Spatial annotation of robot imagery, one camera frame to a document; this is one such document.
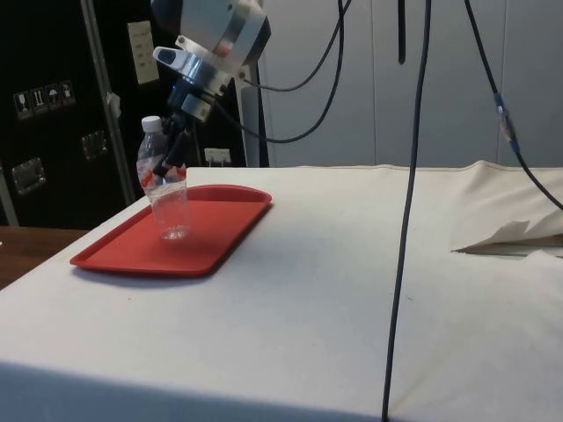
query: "white robot arm housing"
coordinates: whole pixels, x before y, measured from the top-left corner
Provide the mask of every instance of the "white robot arm housing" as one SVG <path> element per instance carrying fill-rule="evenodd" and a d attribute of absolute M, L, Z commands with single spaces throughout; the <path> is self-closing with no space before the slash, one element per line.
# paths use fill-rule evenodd
<path fill-rule="evenodd" d="M 154 52 L 181 75 L 169 105 L 204 122 L 230 79 L 262 55 L 271 35 L 267 15 L 257 0 L 151 0 L 151 7 L 157 23 L 179 36 L 180 49 Z"/>

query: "cable clip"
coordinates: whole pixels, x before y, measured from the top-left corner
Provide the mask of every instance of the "cable clip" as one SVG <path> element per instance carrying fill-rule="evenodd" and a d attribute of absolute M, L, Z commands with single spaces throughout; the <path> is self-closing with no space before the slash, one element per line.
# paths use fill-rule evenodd
<path fill-rule="evenodd" d="M 516 131 L 501 94 L 494 94 L 494 103 L 496 104 L 496 111 L 499 114 L 502 135 L 510 143 L 512 149 L 519 149 L 516 140 Z"/>

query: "red tray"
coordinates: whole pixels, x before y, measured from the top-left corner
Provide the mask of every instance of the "red tray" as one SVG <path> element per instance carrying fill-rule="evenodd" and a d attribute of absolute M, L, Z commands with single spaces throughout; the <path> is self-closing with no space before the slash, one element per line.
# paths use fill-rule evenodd
<path fill-rule="evenodd" d="M 150 207 L 76 255 L 70 263 L 106 272 L 201 277 L 214 272 L 271 207 L 267 193 L 242 186 L 188 189 L 189 234 L 160 237 Z"/>

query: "electrical outlet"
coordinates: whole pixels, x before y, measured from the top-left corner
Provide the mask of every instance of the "electrical outlet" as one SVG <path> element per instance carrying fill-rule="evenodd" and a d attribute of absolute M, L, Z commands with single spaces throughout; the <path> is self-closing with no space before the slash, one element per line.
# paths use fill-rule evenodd
<path fill-rule="evenodd" d="M 205 148 L 205 161 L 208 164 L 231 164 L 230 150 Z"/>

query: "bottle cap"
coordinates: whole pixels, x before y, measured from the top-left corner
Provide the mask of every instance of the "bottle cap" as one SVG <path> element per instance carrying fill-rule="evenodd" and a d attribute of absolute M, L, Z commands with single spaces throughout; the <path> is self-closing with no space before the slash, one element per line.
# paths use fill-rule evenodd
<path fill-rule="evenodd" d="M 154 134 L 162 131 L 162 119 L 158 116 L 149 116 L 141 120 L 145 134 Z"/>

